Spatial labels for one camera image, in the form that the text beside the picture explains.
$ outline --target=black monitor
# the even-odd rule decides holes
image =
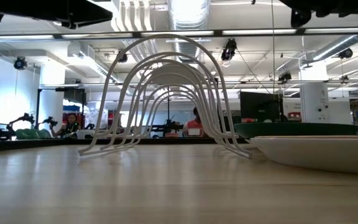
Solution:
[[[280,99],[280,95],[241,92],[241,118],[250,118],[257,122],[280,121]]]

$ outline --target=white pillar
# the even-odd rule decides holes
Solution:
[[[64,84],[65,67],[61,65],[46,65],[41,68],[40,84],[56,85]],[[62,125],[64,92],[55,90],[42,90],[40,94],[39,123],[49,116],[58,121],[57,127]],[[48,124],[42,124],[40,129],[49,130]]]
[[[327,80],[326,63],[315,62],[310,68],[301,68],[300,80]],[[302,84],[300,88],[302,122],[329,123],[327,83]]]

